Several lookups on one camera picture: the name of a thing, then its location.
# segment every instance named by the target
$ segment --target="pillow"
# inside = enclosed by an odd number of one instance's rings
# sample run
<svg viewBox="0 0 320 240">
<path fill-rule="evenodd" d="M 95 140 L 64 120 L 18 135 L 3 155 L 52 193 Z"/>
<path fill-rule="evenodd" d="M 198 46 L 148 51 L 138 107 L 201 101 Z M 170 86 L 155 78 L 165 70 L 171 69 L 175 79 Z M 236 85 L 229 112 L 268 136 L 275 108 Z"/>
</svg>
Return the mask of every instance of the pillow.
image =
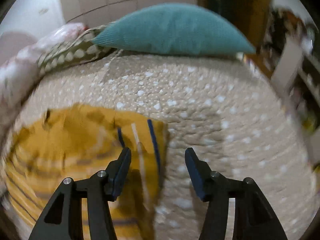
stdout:
<svg viewBox="0 0 320 240">
<path fill-rule="evenodd" d="M 255 53 L 246 37 L 207 9 L 179 3 L 151 6 L 110 23 L 93 43 L 156 54 Z"/>
</svg>

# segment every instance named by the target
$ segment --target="bed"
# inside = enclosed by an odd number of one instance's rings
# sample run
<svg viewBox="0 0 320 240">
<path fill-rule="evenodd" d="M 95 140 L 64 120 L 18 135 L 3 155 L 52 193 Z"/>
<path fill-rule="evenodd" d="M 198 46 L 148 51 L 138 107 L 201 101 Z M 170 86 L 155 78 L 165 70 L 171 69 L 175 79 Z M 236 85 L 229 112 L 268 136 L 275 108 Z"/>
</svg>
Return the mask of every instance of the bed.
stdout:
<svg viewBox="0 0 320 240">
<path fill-rule="evenodd" d="M 236 59 L 116 51 L 46 75 L 11 132 L 36 121 L 48 108 L 77 102 L 135 111 L 168 123 L 156 239 L 199 237 L 207 206 L 193 191 L 184 164 L 187 147 L 226 177 L 252 177 L 290 240 L 302 236 L 320 206 L 316 179 L 292 118 L 281 110 L 269 83 Z M 231 200 L 226 239 L 232 239 L 234 204 Z M 15 223 L 27 239 L 30 228 L 17 217 Z"/>
</svg>

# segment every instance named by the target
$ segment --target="quilted bedspread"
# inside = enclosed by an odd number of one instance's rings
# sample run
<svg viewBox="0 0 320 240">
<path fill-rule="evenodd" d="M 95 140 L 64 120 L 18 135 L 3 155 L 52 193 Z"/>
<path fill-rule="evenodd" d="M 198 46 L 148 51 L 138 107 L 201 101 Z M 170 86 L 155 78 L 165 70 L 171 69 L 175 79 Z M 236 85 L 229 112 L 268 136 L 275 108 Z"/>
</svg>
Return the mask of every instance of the quilted bedspread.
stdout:
<svg viewBox="0 0 320 240">
<path fill-rule="evenodd" d="M 206 203 L 195 196 L 184 164 L 193 147 L 212 170 L 252 177 L 274 208 L 288 239 L 299 239 L 319 208 L 307 152 L 267 81 L 226 59 L 122 52 L 45 76 L 15 130 L 48 108 L 76 102 L 131 110 L 168 123 L 164 187 L 156 207 L 157 239 L 198 239 Z M 234 202 L 226 239 L 232 238 Z"/>
</svg>

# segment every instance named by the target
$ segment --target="folded garment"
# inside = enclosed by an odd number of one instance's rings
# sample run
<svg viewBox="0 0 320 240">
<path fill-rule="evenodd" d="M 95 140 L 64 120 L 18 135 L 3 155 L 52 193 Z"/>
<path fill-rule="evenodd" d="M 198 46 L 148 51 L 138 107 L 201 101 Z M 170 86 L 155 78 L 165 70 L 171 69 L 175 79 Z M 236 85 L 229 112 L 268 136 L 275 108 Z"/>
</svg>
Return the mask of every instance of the folded garment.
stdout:
<svg viewBox="0 0 320 240">
<path fill-rule="evenodd" d="M 12 206 L 33 227 L 64 178 L 89 178 L 126 146 L 132 162 L 121 196 L 109 202 L 113 225 L 118 239 L 152 239 L 166 131 L 163 122 L 134 112 L 79 104 L 48 110 L 43 119 L 13 137 L 6 162 Z M 82 210 L 84 239 L 90 239 L 86 199 Z"/>
</svg>

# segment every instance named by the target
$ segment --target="yellow object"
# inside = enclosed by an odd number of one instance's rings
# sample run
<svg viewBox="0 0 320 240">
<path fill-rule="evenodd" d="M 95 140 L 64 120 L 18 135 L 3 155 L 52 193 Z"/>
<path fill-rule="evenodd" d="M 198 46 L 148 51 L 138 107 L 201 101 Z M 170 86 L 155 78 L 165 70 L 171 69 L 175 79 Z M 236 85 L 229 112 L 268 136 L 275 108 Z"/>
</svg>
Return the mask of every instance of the yellow object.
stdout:
<svg viewBox="0 0 320 240">
<path fill-rule="evenodd" d="M 5 169 L 10 201 L 33 227 L 64 178 L 89 178 L 116 160 L 126 146 L 132 152 L 127 182 L 117 201 L 109 202 L 116 235 L 153 239 L 166 131 L 163 122 L 133 112 L 78 104 L 48 110 L 42 120 L 14 135 Z M 84 200 L 82 210 L 84 239 L 90 239 Z"/>
</svg>

